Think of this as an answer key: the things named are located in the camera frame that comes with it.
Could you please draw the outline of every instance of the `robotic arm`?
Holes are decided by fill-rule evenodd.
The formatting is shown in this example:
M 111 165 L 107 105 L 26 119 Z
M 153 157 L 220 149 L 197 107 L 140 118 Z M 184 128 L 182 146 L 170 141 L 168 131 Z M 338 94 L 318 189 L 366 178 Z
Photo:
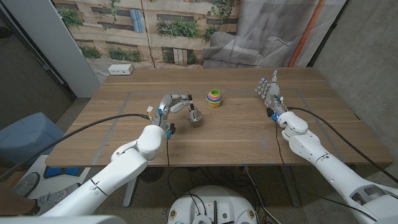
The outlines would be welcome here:
M 175 132 L 174 124 L 167 122 L 169 113 L 178 113 L 188 105 L 188 120 L 201 120 L 191 95 L 165 95 L 151 124 L 144 128 L 138 139 L 119 147 L 111 156 L 111 163 L 42 217 L 92 214 L 111 193 L 136 178 L 147 167 L 148 161 L 155 159 L 165 133 L 169 138 Z
M 392 187 L 370 182 L 351 170 L 343 162 L 330 154 L 320 143 L 319 138 L 308 130 L 308 124 L 293 112 L 288 111 L 280 95 L 277 82 L 277 70 L 272 82 L 264 78 L 255 91 L 264 100 L 267 114 L 279 126 L 283 138 L 289 142 L 290 149 L 301 158 L 309 161 L 340 194 L 345 203 L 372 216 L 351 209 L 360 223 L 375 223 L 398 217 L 398 190 Z

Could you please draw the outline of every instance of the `shoe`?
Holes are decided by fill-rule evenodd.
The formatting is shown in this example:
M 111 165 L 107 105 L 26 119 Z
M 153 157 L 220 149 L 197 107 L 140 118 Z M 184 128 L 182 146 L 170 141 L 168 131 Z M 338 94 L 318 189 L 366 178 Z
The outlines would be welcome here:
M 65 197 L 70 195 L 74 190 L 80 187 L 81 184 L 75 183 L 63 190 L 60 190 L 58 192 L 52 193 L 52 194 L 47 194 L 44 196 L 41 196 L 37 199 L 37 205 L 40 207 L 40 211 L 36 214 L 37 216 L 43 215 L 47 211 L 49 211 L 51 208 L 56 206 L 60 201 L 62 201 Z
M 36 188 L 39 181 L 40 175 L 33 172 L 20 180 L 11 190 L 20 196 L 27 197 Z

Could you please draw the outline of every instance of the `printed backdrop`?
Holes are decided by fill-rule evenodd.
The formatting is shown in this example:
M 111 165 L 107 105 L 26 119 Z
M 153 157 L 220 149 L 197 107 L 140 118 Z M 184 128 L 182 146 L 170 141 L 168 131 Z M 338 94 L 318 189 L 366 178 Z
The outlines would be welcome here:
M 304 67 L 345 0 L 53 0 L 103 82 L 134 69 Z

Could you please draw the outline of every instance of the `stacking cups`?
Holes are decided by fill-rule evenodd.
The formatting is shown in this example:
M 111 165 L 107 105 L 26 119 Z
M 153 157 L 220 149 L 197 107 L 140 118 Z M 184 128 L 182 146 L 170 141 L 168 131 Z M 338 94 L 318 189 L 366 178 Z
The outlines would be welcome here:
M 217 107 L 221 104 L 221 100 L 223 99 L 223 96 L 221 96 L 221 93 L 219 90 L 211 90 L 209 94 L 207 94 L 207 102 L 209 106 L 211 107 Z

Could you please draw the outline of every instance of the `wall outlet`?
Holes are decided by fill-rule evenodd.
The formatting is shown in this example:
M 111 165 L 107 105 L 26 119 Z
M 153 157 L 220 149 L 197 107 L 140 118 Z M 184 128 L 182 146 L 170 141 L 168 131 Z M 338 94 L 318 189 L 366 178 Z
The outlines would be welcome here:
M 108 68 L 111 75 L 130 75 L 134 68 L 131 64 L 111 65 Z

